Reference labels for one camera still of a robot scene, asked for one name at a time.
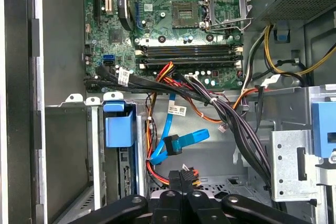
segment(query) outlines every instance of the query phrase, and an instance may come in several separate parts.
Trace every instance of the cable label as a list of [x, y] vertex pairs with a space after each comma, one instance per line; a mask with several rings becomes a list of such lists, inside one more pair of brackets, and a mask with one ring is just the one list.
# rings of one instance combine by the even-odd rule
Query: cable label
[[186, 112], [187, 108], [183, 106], [169, 105], [168, 107], [168, 114], [185, 116]]
[[275, 74], [270, 78], [267, 78], [265, 81], [263, 81], [263, 83], [260, 86], [266, 87], [269, 84], [276, 83], [279, 80], [280, 76], [281, 76], [280, 74]]
[[126, 69], [119, 68], [118, 84], [127, 87], [129, 79], [130, 79], [130, 72], [127, 71]]

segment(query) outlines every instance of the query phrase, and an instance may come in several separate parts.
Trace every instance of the circuit board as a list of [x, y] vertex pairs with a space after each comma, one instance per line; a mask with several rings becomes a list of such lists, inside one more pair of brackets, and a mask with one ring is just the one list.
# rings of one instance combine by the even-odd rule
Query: circuit board
[[[85, 0], [87, 76], [95, 76], [95, 68], [105, 64], [117, 72], [118, 67], [123, 67], [154, 79], [164, 60], [172, 60], [182, 62], [183, 65], [177, 68], [180, 73], [197, 75], [208, 88], [240, 88], [242, 72], [233, 62], [241, 56], [223, 63], [216, 55], [209, 58], [208, 48], [217, 53], [231, 52], [242, 45], [242, 34], [238, 29], [218, 33], [201, 29], [204, 15], [199, 7], [201, 0], [134, 0], [134, 29], [131, 31], [120, 22], [118, 0], [111, 0], [109, 5], [107, 1]], [[239, 0], [219, 1], [214, 10], [219, 19], [239, 17]], [[143, 61], [147, 60], [151, 63], [148, 68], [143, 66]], [[93, 88], [90, 91], [106, 92], [108, 89]]]

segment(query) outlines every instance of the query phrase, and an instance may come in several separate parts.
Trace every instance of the screw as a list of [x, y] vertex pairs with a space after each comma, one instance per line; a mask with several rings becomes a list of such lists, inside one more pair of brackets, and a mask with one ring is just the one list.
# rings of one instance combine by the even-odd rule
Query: screw
[[195, 197], [200, 197], [200, 196], [201, 196], [201, 193], [200, 193], [199, 191], [194, 191], [194, 192], [193, 192], [193, 195], [194, 195]]
[[134, 197], [134, 199], [132, 199], [133, 203], [140, 203], [141, 199], [139, 197]]
[[173, 192], [173, 191], [169, 191], [168, 193], [167, 193], [167, 196], [169, 196], [169, 197], [174, 197], [176, 194]]
[[232, 203], [237, 203], [238, 202], [238, 199], [236, 197], [229, 197], [229, 201], [232, 202]]

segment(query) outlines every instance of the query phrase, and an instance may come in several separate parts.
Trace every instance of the motherboard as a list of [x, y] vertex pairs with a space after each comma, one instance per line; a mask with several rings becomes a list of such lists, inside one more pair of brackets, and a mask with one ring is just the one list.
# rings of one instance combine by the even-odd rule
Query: motherboard
[[172, 61], [210, 89], [239, 89], [242, 16], [242, 0], [85, 0], [86, 74], [105, 65], [155, 79]]

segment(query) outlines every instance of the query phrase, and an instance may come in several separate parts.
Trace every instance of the green circuit board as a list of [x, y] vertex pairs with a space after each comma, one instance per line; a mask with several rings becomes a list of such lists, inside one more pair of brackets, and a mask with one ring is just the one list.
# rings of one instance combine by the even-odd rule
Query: green circuit board
[[[135, 74], [154, 79], [157, 71], [143, 69], [137, 62], [137, 59], [144, 57], [139, 55], [139, 47], [142, 46], [173, 48], [211, 45], [241, 46], [243, 37], [238, 29], [213, 33], [213, 39], [207, 40], [209, 33], [199, 27], [203, 15], [198, 5], [199, 1], [135, 0], [134, 30], [127, 31], [118, 17], [117, 0], [112, 0], [111, 12], [100, 13], [99, 24], [94, 15], [95, 8], [97, 8], [95, 0], [85, 0], [87, 76], [95, 76], [95, 68], [104, 63], [106, 56], [113, 56], [113, 63], [110, 67], [116, 70], [118, 66], [127, 68], [133, 70]], [[104, 6], [105, 2], [101, 1], [98, 8]], [[239, 0], [219, 1], [215, 13], [216, 17], [222, 20], [239, 17]], [[164, 43], [159, 40], [160, 36], [164, 36]], [[178, 71], [182, 74], [199, 73], [198, 79], [208, 88], [239, 89], [241, 86], [241, 80], [237, 74], [241, 71], [235, 66], [218, 68], [216, 64], [208, 66], [195, 64]]]

